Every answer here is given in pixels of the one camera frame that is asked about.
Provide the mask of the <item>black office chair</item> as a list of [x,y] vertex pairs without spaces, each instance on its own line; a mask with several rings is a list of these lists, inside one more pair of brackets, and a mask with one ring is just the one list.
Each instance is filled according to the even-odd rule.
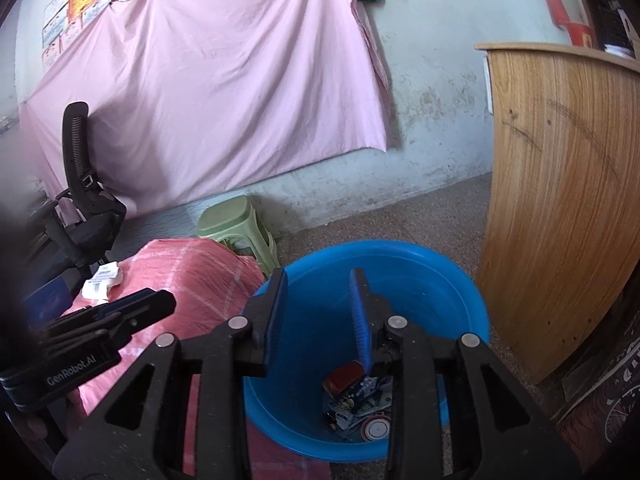
[[124,223],[127,208],[102,185],[89,153],[89,107],[85,102],[66,106],[62,120],[62,153],[67,188],[51,200],[58,206],[69,200],[81,220],[62,226],[55,211],[43,214],[48,241],[30,259],[29,270],[38,283],[47,283],[75,269],[86,278],[94,264],[107,263]]

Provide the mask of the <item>wooden cabinet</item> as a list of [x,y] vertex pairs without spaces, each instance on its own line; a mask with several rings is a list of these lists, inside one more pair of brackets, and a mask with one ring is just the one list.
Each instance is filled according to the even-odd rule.
[[639,65],[484,44],[494,161],[477,286],[535,380],[611,309],[639,260]]

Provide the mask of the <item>pink hanging sheet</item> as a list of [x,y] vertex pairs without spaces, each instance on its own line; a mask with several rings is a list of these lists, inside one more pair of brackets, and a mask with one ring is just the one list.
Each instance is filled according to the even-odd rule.
[[130,216],[387,148],[388,79],[356,0],[129,0],[106,8],[20,109],[37,176],[66,188],[63,113]]

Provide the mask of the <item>blue cardboard box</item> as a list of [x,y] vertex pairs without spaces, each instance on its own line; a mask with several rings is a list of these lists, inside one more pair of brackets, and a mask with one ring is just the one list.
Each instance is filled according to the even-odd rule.
[[72,304],[70,290],[64,278],[58,276],[39,287],[24,300],[27,324],[32,330],[41,328],[59,318]]

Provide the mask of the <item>pink checked tablecloth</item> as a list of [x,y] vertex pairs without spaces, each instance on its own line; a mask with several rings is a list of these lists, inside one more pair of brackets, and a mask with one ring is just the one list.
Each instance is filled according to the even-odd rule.
[[[70,437],[155,337],[167,332],[180,339],[208,334],[222,321],[240,314],[247,299],[265,283],[254,259],[236,256],[213,240],[196,238],[152,240],[118,266],[122,271],[122,282],[111,288],[108,301],[144,288],[165,289],[175,297],[175,312],[134,334],[132,341],[119,350],[122,360],[118,365],[67,396],[70,410],[66,429]],[[193,379],[182,459],[186,474],[196,471],[195,408],[192,404],[198,400],[197,385]],[[253,479],[332,479],[329,464],[303,458],[282,448],[250,422],[247,439]]]

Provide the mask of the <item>blue plastic basin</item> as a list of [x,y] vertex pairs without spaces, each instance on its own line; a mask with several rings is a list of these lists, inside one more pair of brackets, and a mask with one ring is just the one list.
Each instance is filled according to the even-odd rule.
[[445,256],[396,240],[358,240],[289,264],[276,358],[264,378],[244,382],[247,416],[288,450],[330,463],[382,460],[384,440],[342,440],[322,419],[322,380],[356,360],[349,274],[360,268],[372,292],[430,335],[489,339],[489,318],[472,278]]

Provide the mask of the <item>trash pile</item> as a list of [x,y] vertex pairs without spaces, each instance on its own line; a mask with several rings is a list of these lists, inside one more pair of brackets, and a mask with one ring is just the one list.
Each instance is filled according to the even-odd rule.
[[323,379],[323,421],[344,441],[359,443],[390,436],[393,378],[369,376],[357,361]]

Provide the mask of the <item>white paper package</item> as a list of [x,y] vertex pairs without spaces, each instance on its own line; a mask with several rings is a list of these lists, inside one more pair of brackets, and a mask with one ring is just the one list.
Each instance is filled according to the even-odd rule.
[[122,284],[124,272],[118,262],[101,264],[92,278],[82,285],[81,296],[92,304],[107,304],[114,287]]

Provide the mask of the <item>green plastic stool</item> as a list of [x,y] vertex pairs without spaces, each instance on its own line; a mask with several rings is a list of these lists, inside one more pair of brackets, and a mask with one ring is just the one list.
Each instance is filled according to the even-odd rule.
[[196,230],[199,237],[216,240],[231,250],[248,250],[265,276],[280,266],[276,241],[245,195],[209,206],[198,218]]

